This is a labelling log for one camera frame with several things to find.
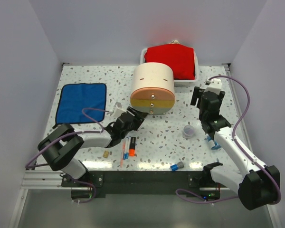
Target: orange marker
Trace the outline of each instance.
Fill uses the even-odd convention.
[[[130,147],[129,147],[130,156],[135,155],[135,143],[136,143],[136,137],[131,137],[131,142],[130,142]]]

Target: terrazzo table surface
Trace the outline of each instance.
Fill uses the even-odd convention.
[[[132,75],[135,66],[64,66],[57,92],[47,122],[45,137],[51,133],[55,125],[55,115],[60,99],[61,89],[66,84],[74,83],[105,83],[107,85],[106,110],[113,109],[115,102],[121,102],[123,108],[130,105]],[[206,135],[198,120],[199,110],[190,106],[194,86],[205,88],[206,78],[216,75],[226,75],[222,66],[201,66],[199,82],[188,88],[175,88],[176,102],[166,115],[149,115],[137,132],[130,132],[129,136],[136,136],[136,155],[123,161],[120,167],[122,144],[113,148],[85,148],[75,155],[89,170],[104,171],[168,171],[170,166],[182,161],[184,168],[179,171],[200,171],[204,165],[221,162],[231,170],[238,170],[235,163],[223,149],[212,151],[213,142],[206,141]],[[221,114],[231,124],[235,124],[238,116],[234,105],[229,82],[222,79],[222,89],[226,95],[221,106]],[[104,126],[115,118],[106,114],[101,122]],[[195,129],[193,138],[186,140],[182,137],[185,125],[192,125]],[[74,124],[83,130],[99,129],[95,123]],[[237,135],[244,140],[241,127]],[[110,151],[108,158],[103,158],[105,150]],[[37,164],[45,163],[40,156]],[[39,167],[38,170],[50,170],[50,167]]]

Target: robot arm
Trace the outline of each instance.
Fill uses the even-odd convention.
[[[147,113],[128,107],[126,112],[121,113],[115,122],[108,124],[102,133],[88,133],[87,131],[83,137],[73,134],[62,139],[64,143],[60,141],[54,143],[44,151],[42,156],[53,171],[62,170],[73,179],[89,182],[87,168],[81,161],[74,158],[77,151],[88,147],[110,148],[119,144],[130,131],[138,130],[147,115]],[[70,124],[64,123],[39,143],[38,150],[41,151],[65,134],[76,132],[82,132],[82,130],[74,129]]]
[[[219,114],[225,95],[225,92],[221,91],[220,79],[215,78],[206,81],[206,84],[208,84],[206,89],[194,88],[191,105],[197,104],[199,119],[204,132],[226,151],[238,167],[239,173],[232,172],[223,164],[216,162],[204,167],[199,184],[203,186],[209,182],[217,182],[225,185],[238,194],[243,205],[249,210],[273,203],[277,199],[277,191],[272,181],[255,165],[255,162],[264,167],[278,186],[280,182],[279,170],[275,166],[268,167],[237,137],[237,142],[254,161],[252,162],[239,149],[232,138],[233,128],[231,124]]]

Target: blue cloth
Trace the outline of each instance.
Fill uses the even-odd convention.
[[[105,110],[105,84],[68,84],[62,88],[56,113],[56,127],[58,124],[85,124],[94,123],[85,117],[83,108],[98,108]],[[85,113],[97,121],[102,121],[104,112],[85,110]]]

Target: beige cylinder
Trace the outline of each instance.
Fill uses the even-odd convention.
[[[140,64],[133,73],[130,102],[149,114],[163,114],[175,103],[172,69],[162,63]]]

